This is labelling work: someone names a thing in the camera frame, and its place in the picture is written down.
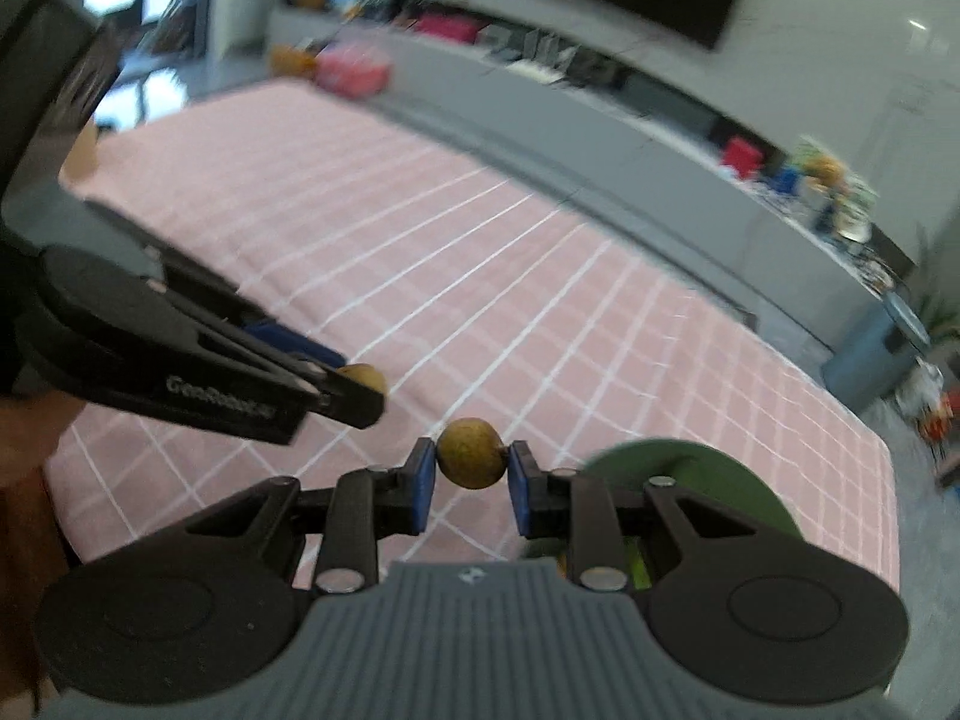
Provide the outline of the brown longan fruit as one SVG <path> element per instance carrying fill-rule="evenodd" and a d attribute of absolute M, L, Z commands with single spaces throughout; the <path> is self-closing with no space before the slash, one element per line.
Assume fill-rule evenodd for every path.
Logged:
<path fill-rule="evenodd" d="M 347 366 L 339 367 L 337 374 L 345 377 L 345 379 L 359 383 L 359 385 L 363 385 L 363 387 L 374 390 L 383 397 L 389 392 L 386 376 L 384 376 L 379 369 L 371 366 L 371 364 L 366 364 L 366 362 L 355 362 L 355 364 L 347 364 Z"/>
<path fill-rule="evenodd" d="M 449 422 L 436 441 L 436 460 L 452 484 L 471 491 L 498 483 L 508 465 L 500 434 L 480 418 Z"/>

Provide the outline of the paper cup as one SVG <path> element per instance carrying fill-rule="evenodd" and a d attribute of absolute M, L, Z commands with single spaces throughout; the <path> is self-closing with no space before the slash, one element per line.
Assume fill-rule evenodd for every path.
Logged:
<path fill-rule="evenodd" d="M 89 119 L 76 135 L 62 166 L 62 176 L 68 182 L 84 181 L 98 169 L 98 138 L 98 126 Z"/>

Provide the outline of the orange cardboard box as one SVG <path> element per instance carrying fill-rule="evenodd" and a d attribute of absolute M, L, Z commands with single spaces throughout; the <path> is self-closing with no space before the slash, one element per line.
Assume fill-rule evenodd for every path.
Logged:
<path fill-rule="evenodd" d="M 268 66 L 274 76 L 313 78 L 316 75 L 316 54 L 295 46 L 274 46 L 268 52 Z"/>

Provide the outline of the pink storage box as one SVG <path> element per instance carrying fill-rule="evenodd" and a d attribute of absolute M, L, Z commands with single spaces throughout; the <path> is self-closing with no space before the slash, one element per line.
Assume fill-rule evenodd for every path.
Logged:
<path fill-rule="evenodd" d="M 317 54 L 314 82 L 342 98 L 366 99 L 382 93 L 391 75 L 392 60 L 377 47 L 332 43 Z"/>

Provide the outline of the white plastic bag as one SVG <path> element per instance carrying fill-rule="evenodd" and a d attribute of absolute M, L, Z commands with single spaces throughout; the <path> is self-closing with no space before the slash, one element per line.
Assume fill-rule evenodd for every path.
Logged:
<path fill-rule="evenodd" d="M 903 418 L 919 419 L 939 408 L 942 390 L 944 372 L 928 361 L 918 361 L 896 389 L 896 408 Z"/>

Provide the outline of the pink checkered tablecloth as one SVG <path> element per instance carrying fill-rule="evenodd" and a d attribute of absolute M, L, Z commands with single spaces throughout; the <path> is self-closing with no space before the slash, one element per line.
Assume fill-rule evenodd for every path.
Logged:
<path fill-rule="evenodd" d="M 571 468 L 681 437 L 742 461 L 805 538 L 900 575 L 885 442 L 742 320 L 583 215 L 308 85 L 268 82 L 106 133 L 75 185 L 389 384 L 384 418 L 288 447 L 88 408 L 47 477 L 93 559 L 247 488 L 404 460 L 473 416 Z"/>

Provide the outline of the blue-grey trash bin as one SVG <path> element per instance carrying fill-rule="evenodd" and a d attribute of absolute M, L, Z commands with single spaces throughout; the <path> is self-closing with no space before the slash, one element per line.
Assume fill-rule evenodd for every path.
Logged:
<path fill-rule="evenodd" d="M 893 390 L 930 346 L 921 319 L 889 291 L 820 367 L 823 385 L 848 410 L 861 413 Z"/>

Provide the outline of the magenta box on console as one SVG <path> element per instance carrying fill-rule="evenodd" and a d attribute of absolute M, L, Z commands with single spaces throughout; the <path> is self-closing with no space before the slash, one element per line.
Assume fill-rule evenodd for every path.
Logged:
<path fill-rule="evenodd" d="M 477 43 L 478 33 L 482 31 L 482 21 L 464 15 L 446 15 L 446 13 L 423 13 L 418 16 L 413 29 L 423 36 L 443 39 L 449 43 Z"/>

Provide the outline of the grey tv console bench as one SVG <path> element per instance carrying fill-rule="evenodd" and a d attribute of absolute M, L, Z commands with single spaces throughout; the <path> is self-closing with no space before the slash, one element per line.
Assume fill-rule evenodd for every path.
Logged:
<path fill-rule="evenodd" d="M 391 59 L 371 101 L 381 114 L 568 200 L 747 309 L 771 305 L 828 348 L 880 302 L 827 244 L 658 122 L 478 49 L 297 8 L 268 16 L 269 46 L 327 39 Z"/>

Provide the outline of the teddy bear toy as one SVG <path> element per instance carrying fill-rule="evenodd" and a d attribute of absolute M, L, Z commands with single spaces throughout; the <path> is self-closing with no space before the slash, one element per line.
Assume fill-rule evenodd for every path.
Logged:
<path fill-rule="evenodd" d="M 835 156 L 820 151 L 805 161 L 802 172 L 818 187 L 836 190 L 844 184 L 846 179 L 846 164 Z"/>

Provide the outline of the red box on console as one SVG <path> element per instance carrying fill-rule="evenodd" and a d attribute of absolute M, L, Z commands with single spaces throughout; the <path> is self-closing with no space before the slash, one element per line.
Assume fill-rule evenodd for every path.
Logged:
<path fill-rule="evenodd" d="M 729 169 L 737 181 L 750 181 L 763 166 L 763 153 L 745 138 L 732 137 L 722 152 L 721 166 Z"/>

